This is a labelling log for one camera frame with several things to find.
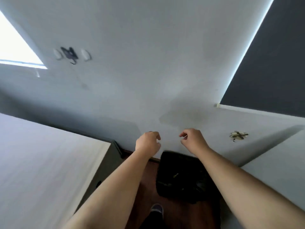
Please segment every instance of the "person's left hand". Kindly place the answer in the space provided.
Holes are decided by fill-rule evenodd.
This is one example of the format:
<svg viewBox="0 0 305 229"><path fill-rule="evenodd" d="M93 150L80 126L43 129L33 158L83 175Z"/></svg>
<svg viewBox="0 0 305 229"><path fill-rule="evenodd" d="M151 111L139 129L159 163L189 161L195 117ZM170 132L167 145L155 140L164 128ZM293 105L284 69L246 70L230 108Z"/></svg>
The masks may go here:
<svg viewBox="0 0 305 229"><path fill-rule="evenodd" d="M157 139L161 140L158 132L150 131L144 133L135 142L135 152L145 153L147 156L149 156L149 158L151 158L159 151L161 147L161 144L157 142Z"/></svg>

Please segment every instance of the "white furniture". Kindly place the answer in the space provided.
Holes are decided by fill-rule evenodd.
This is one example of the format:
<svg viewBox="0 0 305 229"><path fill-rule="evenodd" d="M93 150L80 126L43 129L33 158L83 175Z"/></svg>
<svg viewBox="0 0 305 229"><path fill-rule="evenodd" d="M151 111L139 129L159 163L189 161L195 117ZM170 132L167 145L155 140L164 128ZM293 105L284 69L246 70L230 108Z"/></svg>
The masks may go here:
<svg viewBox="0 0 305 229"><path fill-rule="evenodd" d="M305 210L305 131L302 130L242 167ZM234 215L224 229L242 228Z"/></svg>
<svg viewBox="0 0 305 229"><path fill-rule="evenodd" d="M61 228L121 164L114 143L0 114L0 227Z"/></svg>

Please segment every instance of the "person's right hand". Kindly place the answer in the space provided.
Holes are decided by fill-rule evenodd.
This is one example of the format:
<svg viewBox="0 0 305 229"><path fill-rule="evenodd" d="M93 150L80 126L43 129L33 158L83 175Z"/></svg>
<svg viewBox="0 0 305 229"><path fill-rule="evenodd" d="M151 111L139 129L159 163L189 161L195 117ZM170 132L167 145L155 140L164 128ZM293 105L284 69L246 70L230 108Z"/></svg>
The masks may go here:
<svg viewBox="0 0 305 229"><path fill-rule="evenodd" d="M197 157L199 153L203 152L203 150L209 149L209 146L203 138L200 130L186 128L182 133L180 133L179 137L183 137L181 143Z"/></svg>

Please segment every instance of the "hand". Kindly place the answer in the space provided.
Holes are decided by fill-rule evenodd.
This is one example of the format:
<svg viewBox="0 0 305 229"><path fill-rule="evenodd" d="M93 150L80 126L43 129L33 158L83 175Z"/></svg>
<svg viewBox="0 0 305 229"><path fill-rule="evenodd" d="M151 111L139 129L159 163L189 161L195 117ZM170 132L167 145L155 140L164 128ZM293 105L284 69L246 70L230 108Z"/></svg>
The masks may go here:
<svg viewBox="0 0 305 229"><path fill-rule="evenodd" d="M198 157L203 150L209 149L206 140L203 138L200 130L194 128L186 128L180 133L181 143L195 156Z"/></svg>
<svg viewBox="0 0 305 229"><path fill-rule="evenodd" d="M149 158L151 158L161 147L161 144L157 143L157 139L161 140L158 132L146 132L135 142L135 150L138 152L144 152L149 156Z"/></svg>

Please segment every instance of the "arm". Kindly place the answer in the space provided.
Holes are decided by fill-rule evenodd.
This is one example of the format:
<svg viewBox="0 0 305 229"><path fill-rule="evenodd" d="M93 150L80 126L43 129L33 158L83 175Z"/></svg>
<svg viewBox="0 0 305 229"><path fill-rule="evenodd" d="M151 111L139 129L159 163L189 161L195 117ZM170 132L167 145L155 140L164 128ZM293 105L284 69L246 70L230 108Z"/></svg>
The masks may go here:
<svg viewBox="0 0 305 229"><path fill-rule="evenodd" d="M205 166L245 229L303 228L305 212L211 148L199 130L185 129L181 143Z"/></svg>
<svg viewBox="0 0 305 229"><path fill-rule="evenodd" d="M93 192L63 229L124 229L148 160L160 149L158 132L146 132L135 151Z"/></svg>

